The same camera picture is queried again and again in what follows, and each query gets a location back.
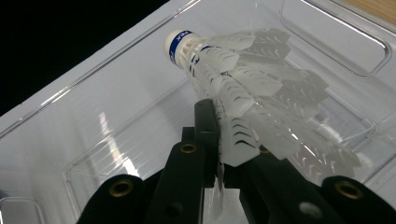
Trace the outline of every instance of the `black plastic part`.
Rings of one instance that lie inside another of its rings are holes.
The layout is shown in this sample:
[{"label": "black plastic part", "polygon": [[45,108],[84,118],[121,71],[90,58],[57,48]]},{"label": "black plastic part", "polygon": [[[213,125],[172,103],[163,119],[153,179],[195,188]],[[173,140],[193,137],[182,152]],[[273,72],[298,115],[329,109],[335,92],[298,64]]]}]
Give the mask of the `black plastic part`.
[{"label": "black plastic part", "polygon": [[230,171],[240,178],[228,175],[225,182],[240,187],[249,223],[345,223],[287,160],[262,153]]},{"label": "black plastic part", "polygon": [[347,223],[396,223],[396,211],[354,179],[328,177],[323,181],[320,191]]},{"label": "black plastic part", "polygon": [[90,198],[78,224],[139,223],[142,195],[143,181],[139,177],[113,176]]},{"label": "black plastic part", "polygon": [[201,223],[205,149],[195,142],[172,148],[146,214],[146,224]]},{"label": "black plastic part", "polygon": [[194,127],[183,127],[181,134],[181,141],[194,141],[195,140],[195,128]]},{"label": "black plastic part", "polygon": [[195,104],[194,141],[205,146],[205,188],[213,188],[219,162],[219,122],[213,101],[205,99]]}]

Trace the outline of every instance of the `clear plastic tray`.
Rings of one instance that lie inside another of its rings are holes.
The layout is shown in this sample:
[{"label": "clear plastic tray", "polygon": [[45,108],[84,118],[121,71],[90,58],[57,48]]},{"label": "clear plastic tray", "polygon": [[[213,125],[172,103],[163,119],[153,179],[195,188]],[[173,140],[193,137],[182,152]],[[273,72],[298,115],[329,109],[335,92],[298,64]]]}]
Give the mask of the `clear plastic tray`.
[{"label": "clear plastic tray", "polygon": [[[182,127],[193,125],[195,93],[163,41],[175,29],[202,36],[277,28],[290,35],[288,64],[321,76],[331,96],[315,117],[361,164],[348,174],[396,207],[396,34],[333,1],[191,1],[43,102],[0,135],[0,218],[75,223],[85,203],[117,174],[162,169]],[[339,175],[319,155],[289,158],[314,183]],[[304,160],[316,161],[306,167]],[[205,222],[216,190],[205,195]],[[247,223],[235,190],[217,223]]]}]

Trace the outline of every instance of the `hole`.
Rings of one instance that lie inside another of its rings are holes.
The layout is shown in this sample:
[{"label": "hole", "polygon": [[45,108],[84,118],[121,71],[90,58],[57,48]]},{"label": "hole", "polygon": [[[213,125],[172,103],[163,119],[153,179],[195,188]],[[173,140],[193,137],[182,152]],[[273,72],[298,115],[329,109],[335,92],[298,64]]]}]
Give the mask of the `hole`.
[{"label": "hole", "polygon": [[109,193],[115,198],[123,197],[134,189],[134,184],[129,179],[121,179],[111,185]]},{"label": "hole", "polygon": [[313,203],[309,202],[302,202],[299,204],[300,211],[309,217],[312,217],[314,219],[320,219],[323,217],[323,214],[316,205]]},{"label": "hole", "polygon": [[165,214],[169,217],[178,217],[183,212],[181,203],[171,203],[165,207]]},{"label": "hole", "polygon": [[186,144],[181,146],[180,150],[184,153],[192,153],[197,150],[197,146],[193,144]]},{"label": "hole", "polygon": [[363,197],[363,192],[361,191],[361,189],[358,189],[356,186],[348,181],[339,181],[335,183],[334,186],[339,193],[347,198],[357,200]]}]

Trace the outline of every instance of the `white plastic piece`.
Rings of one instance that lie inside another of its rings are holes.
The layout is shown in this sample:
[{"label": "white plastic piece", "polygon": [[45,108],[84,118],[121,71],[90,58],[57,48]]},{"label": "white plastic piece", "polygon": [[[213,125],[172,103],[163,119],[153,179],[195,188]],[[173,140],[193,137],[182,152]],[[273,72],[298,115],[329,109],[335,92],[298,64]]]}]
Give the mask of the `white plastic piece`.
[{"label": "white plastic piece", "polygon": [[273,96],[282,88],[282,83],[263,71],[240,65],[228,73],[251,93],[258,96]]},{"label": "white plastic piece", "polygon": [[233,69],[239,59],[239,55],[234,52],[209,46],[202,48],[197,54],[195,63],[202,61],[220,73]]},{"label": "white plastic piece", "polygon": [[206,44],[226,49],[247,49],[253,45],[255,39],[254,35],[243,34],[214,36],[206,40]]},{"label": "white plastic piece", "polygon": [[278,159],[283,160],[300,150],[298,137],[283,120],[265,110],[265,107],[251,107],[246,117],[260,137],[260,143]]},{"label": "white plastic piece", "polygon": [[242,117],[254,104],[251,95],[231,77],[223,78],[219,98],[228,117]]},{"label": "white plastic piece", "polygon": [[260,154],[249,123],[242,118],[228,117],[221,125],[221,161],[238,166]]}]

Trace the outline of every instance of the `brass screw insert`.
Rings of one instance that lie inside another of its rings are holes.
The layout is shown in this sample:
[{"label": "brass screw insert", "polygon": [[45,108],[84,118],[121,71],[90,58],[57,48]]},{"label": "brass screw insert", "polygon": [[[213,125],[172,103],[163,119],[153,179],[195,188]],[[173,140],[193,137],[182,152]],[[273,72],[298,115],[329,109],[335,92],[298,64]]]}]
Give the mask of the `brass screw insert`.
[{"label": "brass screw insert", "polygon": [[115,198],[123,197],[134,189],[134,184],[129,179],[121,179],[111,185],[109,193]]}]

